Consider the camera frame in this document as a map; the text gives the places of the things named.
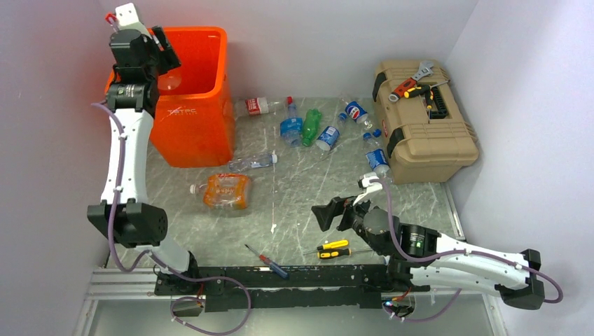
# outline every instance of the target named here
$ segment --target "wrench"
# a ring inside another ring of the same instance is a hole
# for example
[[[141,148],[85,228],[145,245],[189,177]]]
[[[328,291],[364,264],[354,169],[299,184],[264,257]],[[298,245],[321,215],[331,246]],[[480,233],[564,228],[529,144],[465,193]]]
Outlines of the wrench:
[[[391,94],[389,94],[388,99],[393,103],[397,102],[398,99],[400,99],[400,97],[404,96],[406,90],[413,88],[415,85],[417,85],[417,82],[421,78],[432,75],[432,67],[433,62],[422,61],[421,64],[419,64],[419,71],[417,71],[417,73],[415,73],[412,77],[398,85],[398,87]]]

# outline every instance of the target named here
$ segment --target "orange plastic bin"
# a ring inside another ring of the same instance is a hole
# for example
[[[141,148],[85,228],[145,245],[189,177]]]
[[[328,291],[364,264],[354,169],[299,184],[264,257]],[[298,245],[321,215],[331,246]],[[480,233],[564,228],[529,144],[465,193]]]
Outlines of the orange plastic bin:
[[[159,78],[151,141],[173,167],[225,165],[235,145],[227,33],[218,27],[170,27],[165,34],[181,67]]]

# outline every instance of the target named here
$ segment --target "gray wall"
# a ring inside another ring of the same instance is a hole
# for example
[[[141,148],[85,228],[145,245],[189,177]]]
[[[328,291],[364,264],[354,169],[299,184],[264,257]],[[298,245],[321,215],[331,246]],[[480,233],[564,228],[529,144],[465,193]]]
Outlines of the gray wall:
[[[129,0],[99,0],[105,11]],[[151,25],[223,27],[235,97],[371,96],[387,58],[445,61],[477,0],[136,0]]]
[[[446,63],[481,147],[450,184],[467,237],[539,250],[565,289],[539,311],[503,307],[513,336],[594,329],[593,13],[591,1],[481,0]]]
[[[4,1],[0,335],[70,335],[106,243],[85,217],[107,173],[110,27],[96,1]]]

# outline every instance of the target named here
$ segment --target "gray marble surface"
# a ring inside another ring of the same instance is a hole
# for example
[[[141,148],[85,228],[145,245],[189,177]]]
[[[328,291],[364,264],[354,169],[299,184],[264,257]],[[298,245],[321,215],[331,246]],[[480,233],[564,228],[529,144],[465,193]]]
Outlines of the gray marble surface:
[[[359,103],[373,114],[373,101]],[[322,126],[330,124],[340,107],[337,99],[296,99],[298,112],[305,117],[308,109],[319,109]],[[205,183],[208,176],[228,172],[228,168],[171,168],[152,146],[146,163],[146,187],[150,202],[166,210],[168,234],[191,251],[200,266],[260,265],[244,244],[249,244],[281,265],[337,265],[381,263],[373,252],[350,257],[318,260],[315,254],[302,252],[338,239],[348,239],[351,249],[367,246],[352,230],[339,232],[335,218],[330,230],[322,232],[310,208],[327,204],[335,196],[358,195],[357,179],[371,169],[363,153],[362,129],[351,120],[341,134],[332,154],[319,161],[319,149],[289,148],[279,136],[284,113],[241,117],[236,124],[235,157],[275,151],[279,161],[274,167],[245,173],[253,180],[249,208],[241,211],[211,210],[201,197],[189,193],[190,184]],[[392,206],[402,222],[427,226],[456,237],[446,192],[439,183],[412,183],[392,186]],[[385,209],[382,193],[372,200]],[[124,265],[137,253],[118,246]],[[150,267],[145,258],[140,267]],[[115,267],[110,259],[108,267]]]

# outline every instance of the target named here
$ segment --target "water bottle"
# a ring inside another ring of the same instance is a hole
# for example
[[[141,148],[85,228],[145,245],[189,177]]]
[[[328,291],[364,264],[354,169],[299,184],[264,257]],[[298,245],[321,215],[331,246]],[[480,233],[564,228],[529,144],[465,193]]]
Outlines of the water bottle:
[[[235,116],[259,116],[271,111],[278,111],[284,108],[285,99],[270,100],[265,97],[245,99],[235,104]]]
[[[301,146],[303,119],[297,117],[297,106],[292,97],[286,98],[286,119],[280,123],[280,136],[290,147]]]
[[[272,166],[277,161],[278,157],[274,153],[259,153],[230,161],[228,167],[232,172],[239,173],[254,168]]]
[[[380,142],[374,139],[370,133],[363,134],[364,150],[367,152],[367,162],[369,167],[375,172],[380,179],[387,179],[392,182],[392,172],[390,171],[386,155]]]
[[[325,159],[330,153],[330,150],[336,145],[340,133],[345,129],[347,115],[340,113],[336,118],[333,126],[328,126],[317,137],[316,145],[322,150],[321,159]]]
[[[322,114],[317,108],[309,110],[308,114],[305,115],[305,122],[303,122],[303,129],[301,131],[301,135],[303,135],[303,145],[305,147],[309,147],[313,144],[321,119]]]
[[[370,132],[376,138],[382,134],[382,131],[380,131],[380,129],[373,124],[373,121],[371,121],[369,113],[367,113],[367,111],[365,111],[351,96],[342,93],[338,96],[338,99],[345,107],[346,114],[348,114],[357,124],[362,125],[366,132]]]

